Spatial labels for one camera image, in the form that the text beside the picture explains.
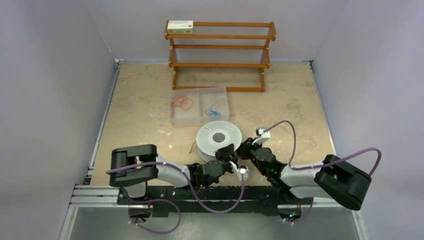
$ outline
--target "wooden rack leg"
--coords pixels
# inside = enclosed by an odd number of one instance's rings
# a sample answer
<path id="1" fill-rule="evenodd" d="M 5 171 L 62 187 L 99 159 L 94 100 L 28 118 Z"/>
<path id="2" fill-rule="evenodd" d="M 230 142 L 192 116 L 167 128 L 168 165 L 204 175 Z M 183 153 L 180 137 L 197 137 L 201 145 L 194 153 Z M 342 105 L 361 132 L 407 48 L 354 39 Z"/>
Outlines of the wooden rack leg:
<path id="1" fill-rule="evenodd" d="M 177 74 L 178 74 L 178 67 L 173 67 L 173 76 L 172 76 L 172 90 L 175 90 L 175 86 L 177 86 Z"/>
<path id="2" fill-rule="evenodd" d="M 265 68 L 259 68 L 259 78 L 260 87 L 262 88 L 261 92 L 265 92 Z"/>

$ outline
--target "wooden shelf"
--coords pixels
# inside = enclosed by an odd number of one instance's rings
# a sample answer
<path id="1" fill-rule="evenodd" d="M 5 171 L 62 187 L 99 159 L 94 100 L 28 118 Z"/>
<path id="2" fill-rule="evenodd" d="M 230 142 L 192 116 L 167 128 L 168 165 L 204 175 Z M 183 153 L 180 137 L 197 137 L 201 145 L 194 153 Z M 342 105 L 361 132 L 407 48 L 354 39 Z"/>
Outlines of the wooden shelf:
<path id="1" fill-rule="evenodd" d="M 277 37 L 274 22 L 204 22 L 195 21 L 194 27 L 247 27 L 268 28 L 266 35 L 238 35 L 238 34 L 168 34 L 166 21 L 165 39 L 169 40 L 169 67 L 173 68 L 172 89 L 209 88 L 208 86 L 177 86 L 178 68 L 180 67 L 210 67 L 210 68 L 258 68 L 260 87 L 227 87 L 227 91 L 265 91 L 265 69 L 270 68 L 270 41 Z M 214 45 L 214 44 L 175 44 L 174 39 L 251 39 L 265 40 L 264 45 Z M 178 62 L 175 49 L 233 49 L 233 50 L 262 50 L 260 63 L 233 63 L 233 62 Z"/>

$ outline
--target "table top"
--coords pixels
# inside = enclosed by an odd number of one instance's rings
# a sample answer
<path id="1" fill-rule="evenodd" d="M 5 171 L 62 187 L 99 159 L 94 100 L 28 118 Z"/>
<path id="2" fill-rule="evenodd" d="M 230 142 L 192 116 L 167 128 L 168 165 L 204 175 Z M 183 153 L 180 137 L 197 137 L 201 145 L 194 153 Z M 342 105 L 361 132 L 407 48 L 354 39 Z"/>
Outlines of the table top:
<path id="1" fill-rule="evenodd" d="M 205 123 L 171 125 L 170 91 L 173 71 L 166 64 L 124 64 L 104 122 L 91 185 L 109 185 L 105 171 L 111 167 L 111 152 L 116 148 L 154 144 L 158 153 L 179 165 L 205 163 L 196 146 L 189 154 L 198 130 Z M 258 70 L 241 68 L 182 68 L 179 86 L 258 86 Z M 227 92 L 229 122 L 246 138 L 256 136 L 258 127 L 269 127 L 280 120 L 291 121 L 296 128 L 297 146 L 293 164 L 311 164 L 334 154 L 330 132 L 310 66 L 272 64 L 265 70 L 265 92 Z M 286 163 L 293 150 L 293 133 L 287 124 L 271 131 L 264 147 Z M 247 186 L 270 183 L 249 160 L 239 160 L 250 169 Z M 168 186 L 151 180 L 149 185 Z M 239 186 L 235 174 L 226 173 L 218 186 Z"/>

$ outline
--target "blue string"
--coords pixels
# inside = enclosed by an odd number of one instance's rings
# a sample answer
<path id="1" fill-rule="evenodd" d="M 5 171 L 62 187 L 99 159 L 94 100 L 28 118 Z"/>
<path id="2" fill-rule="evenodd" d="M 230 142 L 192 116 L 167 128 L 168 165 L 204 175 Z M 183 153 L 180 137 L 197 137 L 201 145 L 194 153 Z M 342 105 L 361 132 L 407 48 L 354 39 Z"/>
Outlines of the blue string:
<path id="1" fill-rule="evenodd" d="M 215 106 L 215 104 L 213 104 L 212 106 L 210 106 L 210 108 L 209 109 L 206 109 L 204 112 L 206 113 L 206 115 L 208 115 L 208 116 L 219 116 L 219 115 L 221 115 L 221 113 L 219 113 L 219 112 L 217 112 L 217 111 L 214 111 L 214 110 L 212 110 L 212 107 L 213 106 Z"/>

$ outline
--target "plastic tray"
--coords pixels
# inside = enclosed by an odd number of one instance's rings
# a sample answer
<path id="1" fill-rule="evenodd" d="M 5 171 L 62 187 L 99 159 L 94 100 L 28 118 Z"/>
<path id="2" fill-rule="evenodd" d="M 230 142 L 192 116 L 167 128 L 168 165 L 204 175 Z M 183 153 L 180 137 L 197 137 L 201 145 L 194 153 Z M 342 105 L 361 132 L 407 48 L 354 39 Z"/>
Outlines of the plastic tray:
<path id="1" fill-rule="evenodd" d="M 169 102 L 172 125 L 228 121 L 230 117 L 224 86 L 172 90 Z"/>

